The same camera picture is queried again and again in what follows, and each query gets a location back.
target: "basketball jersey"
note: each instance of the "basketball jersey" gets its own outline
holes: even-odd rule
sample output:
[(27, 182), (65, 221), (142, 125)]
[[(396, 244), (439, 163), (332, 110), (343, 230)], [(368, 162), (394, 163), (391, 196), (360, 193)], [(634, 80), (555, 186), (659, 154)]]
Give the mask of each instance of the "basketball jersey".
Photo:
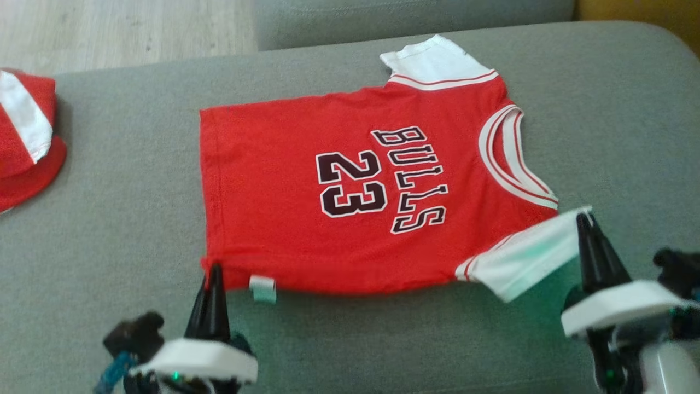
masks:
[(227, 289), (474, 280), (509, 301), (576, 253), (495, 70), (441, 36), (380, 58), (384, 86), (201, 111), (202, 265)]

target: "robotic arm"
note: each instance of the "robotic arm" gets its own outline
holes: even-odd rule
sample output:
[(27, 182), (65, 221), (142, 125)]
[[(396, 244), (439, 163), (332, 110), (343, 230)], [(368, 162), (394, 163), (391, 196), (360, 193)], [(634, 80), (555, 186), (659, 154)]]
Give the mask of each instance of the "robotic arm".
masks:
[(119, 323), (105, 337), (114, 362), (95, 394), (111, 393), (121, 378), (126, 394), (235, 394), (257, 381), (258, 361), (248, 341), (230, 332), (219, 266), (208, 283), (202, 281), (184, 337), (165, 342), (158, 333), (163, 323), (149, 312)]
[(673, 342), (700, 337), (696, 290), (700, 254), (661, 250), (658, 281), (633, 281), (591, 214), (577, 217), (580, 286), (568, 294), (561, 324), (585, 340), (595, 379), (607, 393), (695, 393), (700, 375)]
[[(588, 343), (595, 379), (607, 393), (697, 393), (700, 375), (677, 340), (700, 337), (700, 254), (661, 250), (658, 281), (632, 280), (593, 215), (577, 217), (580, 285), (566, 297), (567, 337)], [(104, 339), (114, 358), (94, 389), (127, 394), (237, 393), (258, 378), (247, 340), (230, 332), (221, 268), (197, 293), (183, 338), (166, 342), (164, 320), (149, 312)]]

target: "red stripe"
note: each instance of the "red stripe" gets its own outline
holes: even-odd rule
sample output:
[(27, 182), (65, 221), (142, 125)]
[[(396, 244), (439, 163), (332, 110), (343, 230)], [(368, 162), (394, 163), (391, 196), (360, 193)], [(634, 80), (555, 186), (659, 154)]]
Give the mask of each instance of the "red stripe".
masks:
[[(494, 247), (492, 247), (491, 249), (487, 250), (485, 253), (493, 252), (494, 250), (499, 250), (499, 249), (501, 249), (506, 243), (508, 243), (508, 241), (509, 241), (511, 238), (513, 238), (514, 235), (515, 235), (515, 234), (510, 234), (509, 236), (507, 236), (507, 237), (505, 237), (504, 239), (500, 240), (500, 241), (496, 244), (496, 246), (494, 246)], [(473, 257), (473, 258), (472, 258), (472, 261), (469, 261), (469, 262), (467, 263), (467, 266), (464, 267), (464, 278), (466, 278), (467, 282), (471, 282), (471, 281), (472, 281), (471, 279), (469, 279), (469, 267), (472, 266), (472, 263), (477, 259), (478, 256), (479, 256), (479, 255)]]
[(476, 257), (472, 258), (472, 261), (469, 261), (467, 263), (467, 266), (464, 267), (464, 278), (466, 278), (467, 282), (471, 282), (472, 280), (469, 278), (469, 267), (472, 266), (472, 263), (476, 260)]
[(544, 185), (542, 185), (540, 182), (537, 181), (535, 177), (532, 176), (532, 174), (525, 167), (525, 162), (523, 162), (523, 156), (520, 150), (520, 133), (518, 133), (518, 121), (522, 116), (523, 113), (518, 112), (518, 114), (515, 116), (515, 122), (513, 122), (513, 136), (515, 137), (515, 150), (518, 153), (518, 163), (520, 163), (520, 168), (523, 170), (523, 172), (525, 172), (525, 175), (527, 175), (528, 178), (532, 179), (532, 182), (535, 182), (537, 186), (539, 186), (540, 189), (542, 189), (542, 191), (549, 194), (550, 191), (547, 190), (547, 188)]
[[(493, 132), (494, 132), (494, 128), (495, 128), (496, 126), (498, 126), (498, 125), (501, 124), (501, 122), (503, 121), (503, 117), (504, 117), (509, 111), (510, 111), (510, 110), (503, 112), (503, 113), (496, 119), (496, 122), (494, 122), (493, 125), (491, 125), (491, 129), (489, 130), (489, 134), (488, 134), (488, 136), (486, 137), (486, 143), (487, 143), (487, 144), (491, 141), (491, 135), (492, 135)], [(490, 163), (494, 168), (499, 168), (498, 165), (495, 164), (495, 163), (496, 163), (496, 159), (492, 157), (492, 156), (494, 155), (494, 153), (493, 153), (490, 149), (486, 152), (486, 155), (488, 156), (489, 163)], [(531, 192), (531, 191), (529, 191), (529, 190), (523, 189), (522, 186), (513, 183), (510, 179), (508, 179), (508, 178), (506, 178), (506, 177), (501, 176), (501, 178), (503, 178), (503, 180), (505, 180), (506, 182), (508, 182), (508, 184), (510, 184), (511, 186), (513, 186), (513, 187), (516, 188), (516, 189), (519, 189), (520, 191), (522, 191), (522, 192), (525, 193), (525, 194), (529, 194), (529, 195), (532, 196), (532, 197), (541, 198), (541, 199), (546, 200), (546, 201), (551, 201), (551, 202), (553, 202), (553, 203), (555, 203), (555, 204), (557, 204), (557, 205), (559, 204), (556, 200), (552, 200), (552, 199), (549, 198), (549, 197), (541, 196), (541, 195), (535, 194), (535, 193), (533, 193), (533, 192)]]
[(491, 70), (491, 72), (489, 72), (488, 74), (484, 74), (484, 75), (481, 75), (481, 76), (476, 76), (476, 77), (474, 77), (474, 78), (443, 79), (442, 81), (436, 81), (436, 82), (420, 82), (420, 81), (417, 81), (417, 80), (415, 80), (415, 79), (413, 79), (413, 78), (411, 78), (411, 77), (408, 77), (408, 76), (405, 76), (405, 75), (401, 75), (401, 74), (394, 74), (393, 76), (391, 76), (391, 78), (394, 78), (394, 77), (404, 78), (404, 79), (408, 79), (409, 81), (413, 81), (413, 82), (415, 82), (415, 83), (420, 83), (421, 85), (437, 85), (437, 84), (439, 84), (439, 83), (445, 83), (445, 82), (475, 81), (475, 80), (477, 80), (477, 79), (484, 78), (485, 76), (492, 75), (492, 74), (495, 73), (495, 72), (496, 72), (496, 70)]

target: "grey fabric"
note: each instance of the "grey fabric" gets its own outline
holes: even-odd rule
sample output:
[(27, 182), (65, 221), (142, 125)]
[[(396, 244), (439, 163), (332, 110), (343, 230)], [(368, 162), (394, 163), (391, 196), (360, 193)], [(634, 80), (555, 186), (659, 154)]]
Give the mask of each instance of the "grey fabric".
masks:
[(564, 22), (574, 0), (255, 0), (258, 49)]
[[(597, 217), (636, 278), (654, 251), (698, 250), (700, 62), (631, 22), (445, 34), (496, 68), (524, 109), (528, 165)], [(66, 165), (0, 216), (0, 392), (85, 393), (103, 335), (148, 309), (181, 336), (200, 285), (198, 109), (378, 86), (379, 54), (428, 36), (57, 77)], [(390, 297), (229, 294), (260, 359), (247, 393), (591, 393), (589, 353), (564, 338), (569, 264), (511, 304), (481, 285)]]

